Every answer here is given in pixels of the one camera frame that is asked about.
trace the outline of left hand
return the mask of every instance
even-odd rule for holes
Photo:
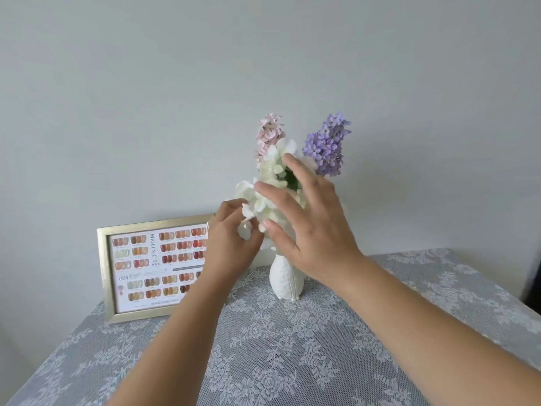
[[[224,201],[208,225],[207,251],[203,273],[207,279],[225,282],[229,286],[248,269],[259,252],[264,234],[258,230],[253,218],[250,239],[239,235],[239,225],[244,219],[242,204],[245,199]]]

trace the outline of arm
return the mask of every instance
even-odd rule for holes
[[[258,182],[294,226],[292,240],[264,221],[270,237],[307,275],[348,302],[423,394],[436,405],[538,404],[541,374],[432,305],[362,255],[333,185],[289,156],[309,207]]]
[[[201,276],[113,394],[109,406],[197,402],[222,307],[263,240],[255,222],[249,240],[239,236],[241,202],[220,206],[209,223]]]

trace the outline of nail color chart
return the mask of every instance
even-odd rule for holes
[[[116,313],[175,305],[205,263],[207,225],[109,237]]]

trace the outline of white vase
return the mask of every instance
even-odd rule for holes
[[[297,300],[304,287],[306,275],[295,268],[285,256],[276,254],[270,267],[272,290],[280,299]]]

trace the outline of lace tablecloth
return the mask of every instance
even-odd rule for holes
[[[454,252],[373,259],[429,301],[541,369],[541,317],[462,264]],[[104,404],[167,319],[106,325],[103,316],[101,303],[8,405]],[[307,280],[299,301],[279,300],[269,285],[268,268],[260,267],[235,285],[222,311],[198,404],[428,403],[331,290]]]

